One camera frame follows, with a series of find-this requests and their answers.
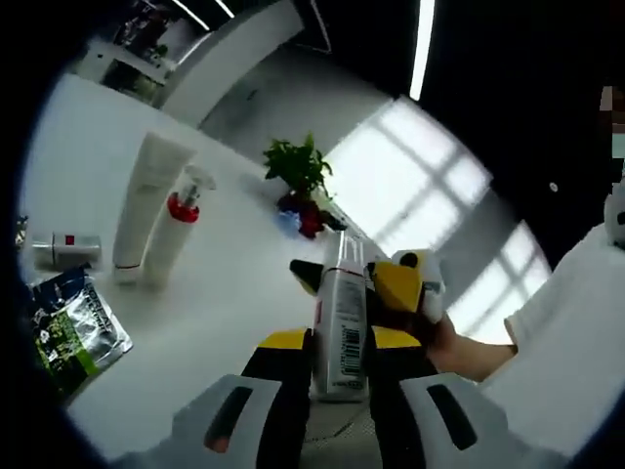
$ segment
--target white shirt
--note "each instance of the white shirt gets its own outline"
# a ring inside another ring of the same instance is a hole
[[[519,353],[482,389],[511,431],[571,457],[625,389],[625,251],[594,227],[506,322]]]

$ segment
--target lotion tube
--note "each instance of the lotion tube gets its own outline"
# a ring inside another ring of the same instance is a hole
[[[139,278],[147,238],[156,216],[183,167],[195,151],[147,132],[139,149],[113,244],[113,278]]]

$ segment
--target barcode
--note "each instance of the barcode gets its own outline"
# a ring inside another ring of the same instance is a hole
[[[343,328],[341,372],[348,376],[360,375],[360,332],[358,329]]]

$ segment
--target table surface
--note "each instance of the table surface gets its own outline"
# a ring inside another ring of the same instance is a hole
[[[158,294],[110,279],[118,216],[147,130],[196,149],[194,162],[217,182],[170,284]],[[151,107],[62,77],[33,138],[21,209],[30,234],[102,237],[96,286],[134,348],[68,411],[105,457],[158,443],[175,411],[223,374],[240,372],[267,335],[312,324],[314,299],[288,264],[320,260],[323,241],[278,228],[273,207],[258,194],[262,175],[251,161]]]

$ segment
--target white spray bottle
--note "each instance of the white spray bottle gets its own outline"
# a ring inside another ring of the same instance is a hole
[[[202,191],[215,189],[215,181],[197,166],[185,168],[185,182],[179,192],[173,192],[154,227],[144,258],[146,284],[162,288],[181,253],[191,230],[199,220],[197,201]]]

